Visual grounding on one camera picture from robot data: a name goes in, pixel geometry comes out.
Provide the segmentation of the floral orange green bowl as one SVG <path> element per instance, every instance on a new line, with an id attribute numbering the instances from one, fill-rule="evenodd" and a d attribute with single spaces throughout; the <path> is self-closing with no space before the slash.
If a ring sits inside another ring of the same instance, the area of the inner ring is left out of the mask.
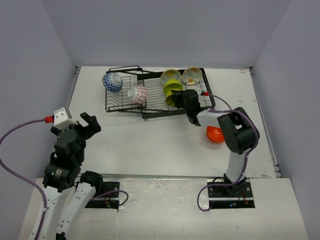
<path id="1" fill-rule="evenodd" d="M 186 85 L 195 85 L 197 84 L 203 77 L 203 73 L 198 67 L 189 67 L 184 70 L 182 74 L 182 81 Z"/>

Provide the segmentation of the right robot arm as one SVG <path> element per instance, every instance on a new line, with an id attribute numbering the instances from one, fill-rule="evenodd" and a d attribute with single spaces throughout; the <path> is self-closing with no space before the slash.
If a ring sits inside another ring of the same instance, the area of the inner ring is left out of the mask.
<path id="1" fill-rule="evenodd" d="M 229 149 L 229 162 L 223 182 L 212 183 L 210 188 L 235 196 L 245 183 L 249 154 L 259 143 L 258 129 L 242 107 L 227 110 L 202 107 L 195 90 L 174 90 L 172 98 L 176 108 L 184 109 L 191 124 L 221 130 Z"/>

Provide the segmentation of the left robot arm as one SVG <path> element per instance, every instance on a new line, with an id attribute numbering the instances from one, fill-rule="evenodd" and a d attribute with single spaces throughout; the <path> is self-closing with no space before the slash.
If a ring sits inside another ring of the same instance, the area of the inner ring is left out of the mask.
<path id="1" fill-rule="evenodd" d="M 78 217 L 92 197 L 103 193 L 102 175 L 86 171 L 80 175 L 85 160 L 86 141 L 101 131 L 96 116 L 86 112 L 80 117 L 87 123 L 73 121 L 64 108 L 54 112 L 50 120 L 50 131 L 56 136 L 54 152 L 44 170 L 43 188 L 45 195 L 36 224 L 30 235 L 32 240 L 66 240 Z M 68 195 L 77 176 L 80 182 L 69 203 Z"/>

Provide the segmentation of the yellow sun pattern bowl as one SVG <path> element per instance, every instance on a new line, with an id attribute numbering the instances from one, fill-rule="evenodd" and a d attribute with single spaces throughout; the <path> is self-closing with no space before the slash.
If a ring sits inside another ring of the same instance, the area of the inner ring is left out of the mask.
<path id="1" fill-rule="evenodd" d="M 167 81 L 174 79 L 178 81 L 182 81 L 181 73 L 176 69 L 166 69 L 160 76 L 160 80 L 163 85 L 166 84 Z"/>

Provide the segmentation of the lime green bowl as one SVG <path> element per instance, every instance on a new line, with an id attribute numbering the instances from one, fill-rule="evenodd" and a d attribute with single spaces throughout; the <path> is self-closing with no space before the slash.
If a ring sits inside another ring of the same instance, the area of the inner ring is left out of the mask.
<path id="1" fill-rule="evenodd" d="M 182 83 L 178 79 L 171 78 L 163 86 L 163 92 L 167 94 L 170 90 L 181 91 L 183 89 Z"/>
<path id="2" fill-rule="evenodd" d="M 165 95 L 165 103 L 168 106 L 175 106 L 174 100 L 173 100 L 173 93 L 171 90 L 169 90 Z"/>

